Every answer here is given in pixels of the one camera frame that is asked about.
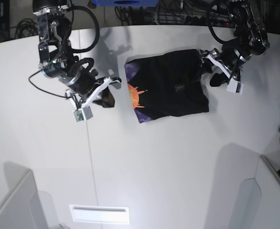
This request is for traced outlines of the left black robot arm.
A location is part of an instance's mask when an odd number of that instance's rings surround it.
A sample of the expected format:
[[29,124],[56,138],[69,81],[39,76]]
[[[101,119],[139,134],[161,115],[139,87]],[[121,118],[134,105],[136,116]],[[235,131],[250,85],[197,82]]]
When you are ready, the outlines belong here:
[[[228,15],[235,24],[234,39],[220,39],[211,24],[210,12],[214,6],[227,6]],[[222,73],[216,73],[210,80],[212,87],[240,81],[241,67],[252,56],[263,55],[270,48],[265,24],[255,0],[214,0],[206,10],[206,22],[213,38],[222,44],[221,51],[200,51],[202,61],[210,68],[216,66]]]

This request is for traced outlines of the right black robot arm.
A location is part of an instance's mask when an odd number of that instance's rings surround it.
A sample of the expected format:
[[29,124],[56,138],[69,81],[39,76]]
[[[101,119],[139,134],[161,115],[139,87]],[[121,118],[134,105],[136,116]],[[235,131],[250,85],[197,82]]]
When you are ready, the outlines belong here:
[[[37,16],[39,37],[39,71],[48,78],[57,78],[68,87],[62,98],[69,99],[77,109],[90,103],[104,108],[112,108],[115,99],[109,90],[112,84],[121,84],[119,77],[98,78],[93,68],[94,59],[79,59],[80,53],[91,51],[98,43],[100,28],[93,12],[84,6],[74,5],[67,0],[34,0],[33,13]],[[87,13],[94,23],[95,37],[91,45],[84,49],[74,49],[69,37],[73,20],[65,13],[76,10]]]

